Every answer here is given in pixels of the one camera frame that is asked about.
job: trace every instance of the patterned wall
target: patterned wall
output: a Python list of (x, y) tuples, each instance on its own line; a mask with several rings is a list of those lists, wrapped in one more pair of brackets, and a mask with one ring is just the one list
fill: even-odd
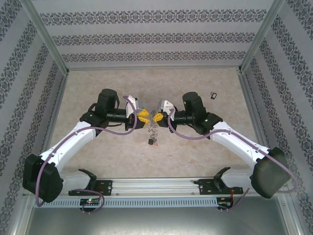
[(35, 0), (67, 66), (240, 65), (273, 0)]
[(270, 147), (286, 153), (299, 181), (293, 195), (305, 234), (313, 234), (313, 6), (288, 0), (246, 77)]
[(39, 154), (63, 76), (18, 0), (0, 1), (0, 235), (22, 195), (25, 158)]

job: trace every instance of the white cable clip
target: white cable clip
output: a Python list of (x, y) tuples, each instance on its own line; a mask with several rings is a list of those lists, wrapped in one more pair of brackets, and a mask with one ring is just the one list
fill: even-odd
[(90, 214), (90, 212), (87, 212), (87, 211), (83, 211), (83, 214)]
[(231, 133), (233, 133), (233, 129), (229, 128), (229, 131), (230, 132), (228, 134), (231, 135)]

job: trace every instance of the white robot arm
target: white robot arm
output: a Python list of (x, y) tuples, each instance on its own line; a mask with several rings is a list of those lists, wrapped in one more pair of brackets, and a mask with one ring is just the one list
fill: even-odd
[[(183, 111), (178, 111), (168, 100), (161, 101), (159, 103), (160, 112), (154, 117), (154, 121), (161, 127), (169, 127), (168, 121), (170, 121), (174, 130), (178, 125), (188, 125), (200, 135), (212, 132), (208, 139), (222, 144), (243, 159), (250, 167), (250, 169), (244, 170), (229, 167), (222, 169), (214, 177), (218, 189), (222, 190), (223, 187), (254, 188), (261, 196), (271, 198), (290, 179), (290, 175), (285, 170), (259, 152), (269, 154), (282, 165), (288, 167), (285, 155), (279, 148), (271, 150), (266, 146), (259, 145), (232, 129), (219, 116), (206, 112), (202, 100), (196, 92), (186, 93), (182, 99), (185, 106)], [(171, 119), (168, 120), (172, 110), (175, 111), (172, 112)], [(213, 133), (217, 130), (225, 130), (225, 132)], [(237, 134), (243, 140), (230, 133)]]
[[(139, 108), (138, 100), (131, 95), (128, 96), (129, 102), (133, 104), (137, 113), (137, 125), (135, 129), (142, 128), (149, 122), (144, 114), (147, 113), (143, 108)], [(88, 112), (82, 115), (80, 122), (56, 145), (49, 150), (41, 153), (39, 156), (31, 154), (25, 161), (23, 187), (32, 193), (35, 193), (37, 176), (41, 165), (50, 154), (53, 155), (47, 162), (40, 181), (39, 196), (46, 202), (53, 201), (61, 192), (68, 192), (79, 188), (89, 188), (90, 181), (96, 180), (92, 173), (80, 169), (76, 172), (63, 172), (64, 166), (74, 154), (86, 143), (96, 138), (101, 130), (86, 129), (88, 127), (107, 128), (110, 122), (124, 123), (125, 130), (134, 126), (134, 110), (127, 103), (125, 109), (119, 109), (119, 99), (116, 91), (104, 89), (99, 94), (98, 102), (93, 104)]]

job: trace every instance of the beige floor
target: beige floor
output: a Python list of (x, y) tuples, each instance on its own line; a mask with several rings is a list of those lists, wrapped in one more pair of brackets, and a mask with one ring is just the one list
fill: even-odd
[[(54, 130), (52, 145), (66, 135), (103, 88), (143, 101), (150, 112), (159, 100), (167, 99), (183, 109), (182, 95), (196, 91), (207, 111), (216, 113), (235, 130), (255, 141), (251, 120), (235, 69), (72, 71)], [(217, 98), (210, 99), (210, 92)], [(123, 132), (122, 127), (114, 130)], [(189, 127), (178, 131), (197, 136)], [(148, 145), (148, 129), (128, 136), (102, 132), (86, 144), (65, 170), (85, 168), (99, 178), (214, 176), (225, 166), (247, 168), (238, 156), (209, 140), (188, 141), (167, 128), (158, 128), (158, 146)]]

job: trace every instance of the black joint housing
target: black joint housing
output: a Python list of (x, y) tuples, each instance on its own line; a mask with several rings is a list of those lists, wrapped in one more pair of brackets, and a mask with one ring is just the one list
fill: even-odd
[(105, 116), (107, 111), (115, 108), (116, 102), (119, 103), (117, 92), (112, 89), (103, 89), (98, 96), (94, 111), (96, 114)]
[(198, 134), (205, 135), (214, 129), (215, 124), (217, 124), (218, 122), (222, 122), (222, 121), (223, 119), (217, 116), (216, 114), (207, 113), (206, 118), (197, 122), (197, 125), (196, 127), (194, 127), (194, 129), (196, 130)]
[[(275, 147), (268, 154), (288, 168), (285, 154), (281, 149)], [(264, 157), (257, 161), (250, 178), (258, 194), (264, 198), (271, 198), (291, 177), (279, 165)]]
[(206, 110), (198, 93), (188, 92), (182, 96), (182, 101), (184, 102), (186, 112), (194, 114), (195, 119), (202, 119), (205, 117)]
[(176, 111), (174, 116), (174, 123), (176, 125), (188, 125), (194, 122), (193, 115), (188, 115), (188, 113), (183, 111)]
[(126, 118), (126, 110), (125, 109), (113, 109), (107, 113), (107, 119), (110, 122), (122, 122), (125, 123)]
[[(22, 185), (33, 194), (35, 194), (37, 177), (43, 163), (44, 160), (34, 154), (29, 155), (25, 160)], [(61, 193), (62, 182), (58, 169), (54, 164), (47, 163), (39, 184), (39, 197), (45, 202), (52, 202)]]

